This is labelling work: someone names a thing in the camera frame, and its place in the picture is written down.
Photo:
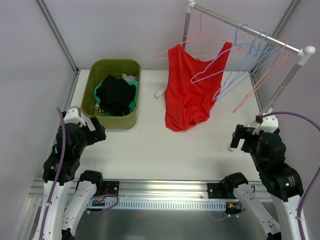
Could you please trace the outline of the grey tank top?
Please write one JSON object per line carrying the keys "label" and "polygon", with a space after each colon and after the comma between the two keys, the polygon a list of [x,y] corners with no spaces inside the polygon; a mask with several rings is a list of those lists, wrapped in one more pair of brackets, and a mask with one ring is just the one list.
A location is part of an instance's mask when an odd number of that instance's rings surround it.
{"label": "grey tank top", "polygon": [[127,82],[134,82],[134,81],[138,81],[139,77],[136,75],[127,75],[126,73],[123,73],[121,78]]}

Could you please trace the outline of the white tank top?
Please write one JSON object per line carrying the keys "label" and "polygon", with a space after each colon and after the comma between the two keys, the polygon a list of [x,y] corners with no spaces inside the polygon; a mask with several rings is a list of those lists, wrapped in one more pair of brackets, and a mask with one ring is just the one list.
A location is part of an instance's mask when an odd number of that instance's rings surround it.
{"label": "white tank top", "polygon": [[100,105],[98,103],[95,104],[95,108],[99,111],[102,112],[102,108],[100,107]]}

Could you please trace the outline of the pink wire hanger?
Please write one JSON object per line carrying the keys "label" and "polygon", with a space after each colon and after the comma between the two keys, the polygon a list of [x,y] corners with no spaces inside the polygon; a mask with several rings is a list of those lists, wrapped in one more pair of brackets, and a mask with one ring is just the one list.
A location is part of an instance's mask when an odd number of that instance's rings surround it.
{"label": "pink wire hanger", "polygon": [[282,64],[288,59],[290,54],[286,54],[281,57],[285,47],[288,45],[288,42],[285,43],[284,47],[280,50],[280,52],[277,54],[276,58],[273,60],[270,67],[266,70],[266,72],[260,77],[260,79],[257,81],[257,83],[252,87],[252,89],[248,92],[248,94],[243,98],[243,100],[235,107],[235,109],[232,111],[232,113],[236,113],[239,108],[241,108],[245,102],[258,91],[258,89],[268,80],[269,77],[277,70],[279,69]]}

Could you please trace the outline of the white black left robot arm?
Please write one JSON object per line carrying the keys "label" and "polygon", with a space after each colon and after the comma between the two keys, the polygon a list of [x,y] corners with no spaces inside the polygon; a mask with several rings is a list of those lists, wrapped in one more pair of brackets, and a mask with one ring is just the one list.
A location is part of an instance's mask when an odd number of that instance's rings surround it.
{"label": "white black left robot arm", "polygon": [[107,138],[98,119],[94,116],[90,121],[94,130],[75,119],[71,122],[64,119],[58,129],[55,144],[43,164],[43,200],[35,240],[73,240],[90,199],[104,190],[102,173],[85,170],[71,202],[66,203],[85,147]]}

